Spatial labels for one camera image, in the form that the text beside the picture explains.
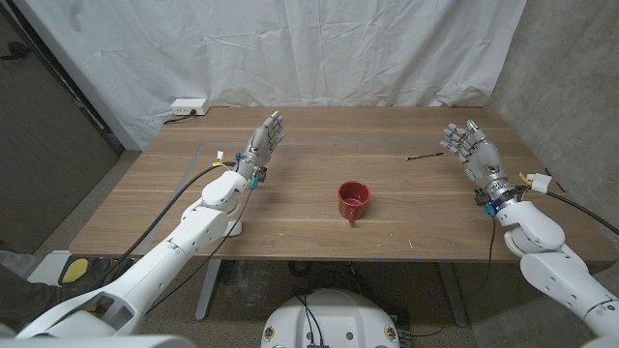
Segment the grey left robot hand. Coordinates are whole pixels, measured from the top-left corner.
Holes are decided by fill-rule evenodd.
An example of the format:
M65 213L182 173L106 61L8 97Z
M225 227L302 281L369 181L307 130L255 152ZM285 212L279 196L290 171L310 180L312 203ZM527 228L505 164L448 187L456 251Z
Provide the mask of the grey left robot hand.
M260 171L264 171L273 152L283 139L283 117L279 111L275 111L248 140L234 171L247 179L249 185L255 181L263 181L260 177L264 178L265 174L260 174Z

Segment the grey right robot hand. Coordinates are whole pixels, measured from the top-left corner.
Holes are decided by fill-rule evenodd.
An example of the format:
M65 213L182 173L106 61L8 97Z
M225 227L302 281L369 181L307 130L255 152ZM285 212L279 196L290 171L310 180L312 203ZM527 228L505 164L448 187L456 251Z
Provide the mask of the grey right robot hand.
M521 201L523 188L509 182L498 149L473 120L468 120L465 127L450 124L444 135L440 145L463 165L465 175L476 186L479 206L487 206L495 215Z

